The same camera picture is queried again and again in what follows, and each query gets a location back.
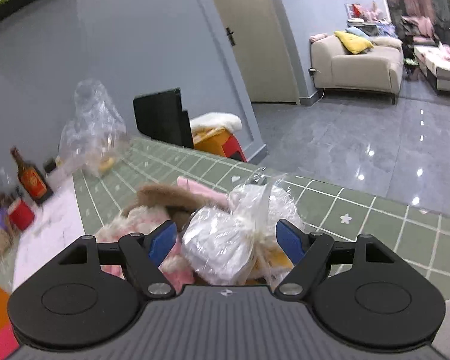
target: bottle label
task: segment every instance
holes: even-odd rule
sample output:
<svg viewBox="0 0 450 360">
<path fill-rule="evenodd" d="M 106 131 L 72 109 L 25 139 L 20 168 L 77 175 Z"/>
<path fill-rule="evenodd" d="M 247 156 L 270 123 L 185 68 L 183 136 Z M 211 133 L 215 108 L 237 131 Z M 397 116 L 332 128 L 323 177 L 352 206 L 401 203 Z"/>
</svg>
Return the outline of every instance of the bottle label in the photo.
<svg viewBox="0 0 450 360">
<path fill-rule="evenodd" d="M 20 181 L 30 196 L 35 199 L 41 198 L 47 192 L 47 186 L 33 168 L 28 168 L 20 177 Z"/>
</svg>

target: door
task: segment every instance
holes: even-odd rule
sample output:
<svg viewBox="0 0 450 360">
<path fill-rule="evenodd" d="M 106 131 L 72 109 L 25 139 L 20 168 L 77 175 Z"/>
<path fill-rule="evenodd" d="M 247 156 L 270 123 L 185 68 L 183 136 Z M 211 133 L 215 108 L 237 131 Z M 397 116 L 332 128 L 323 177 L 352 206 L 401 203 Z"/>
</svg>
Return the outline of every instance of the door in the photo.
<svg viewBox="0 0 450 360">
<path fill-rule="evenodd" d="M 252 102 L 299 102 L 272 0 L 214 0 Z"/>
</svg>

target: sofa armrest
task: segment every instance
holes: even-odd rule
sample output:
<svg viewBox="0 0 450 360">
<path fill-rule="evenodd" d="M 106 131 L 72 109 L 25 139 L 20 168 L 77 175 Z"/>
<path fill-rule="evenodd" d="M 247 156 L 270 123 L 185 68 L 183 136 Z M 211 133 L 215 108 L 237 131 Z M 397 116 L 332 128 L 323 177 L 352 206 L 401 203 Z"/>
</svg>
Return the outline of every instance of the sofa armrest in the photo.
<svg viewBox="0 0 450 360">
<path fill-rule="evenodd" d="M 338 55 L 331 59 L 334 84 L 338 87 L 392 92 L 391 61 L 367 54 Z"/>
</svg>

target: pink curtain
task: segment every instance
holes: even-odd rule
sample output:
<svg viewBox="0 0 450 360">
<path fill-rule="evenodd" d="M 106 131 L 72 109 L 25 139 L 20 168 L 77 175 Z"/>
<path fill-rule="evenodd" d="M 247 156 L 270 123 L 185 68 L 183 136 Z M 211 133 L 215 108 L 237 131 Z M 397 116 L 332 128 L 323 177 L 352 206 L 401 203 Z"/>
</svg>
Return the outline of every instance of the pink curtain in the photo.
<svg viewBox="0 0 450 360">
<path fill-rule="evenodd" d="M 409 16 L 422 16 L 418 0 L 403 0 L 405 9 Z"/>
<path fill-rule="evenodd" d="M 423 15 L 428 17 L 432 24 L 435 24 L 435 10 L 432 0 L 420 0 Z"/>
</svg>

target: glossy floor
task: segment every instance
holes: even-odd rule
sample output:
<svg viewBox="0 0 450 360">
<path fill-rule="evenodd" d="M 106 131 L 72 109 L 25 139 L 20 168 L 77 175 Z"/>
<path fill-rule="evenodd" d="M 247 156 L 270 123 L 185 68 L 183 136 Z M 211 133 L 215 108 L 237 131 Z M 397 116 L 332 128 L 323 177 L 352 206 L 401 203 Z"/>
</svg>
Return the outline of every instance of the glossy floor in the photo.
<svg viewBox="0 0 450 360">
<path fill-rule="evenodd" d="M 261 166 L 450 215 L 450 96 L 403 81 L 381 96 L 325 93 L 311 108 L 253 104 L 269 155 Z"/>
</svg>

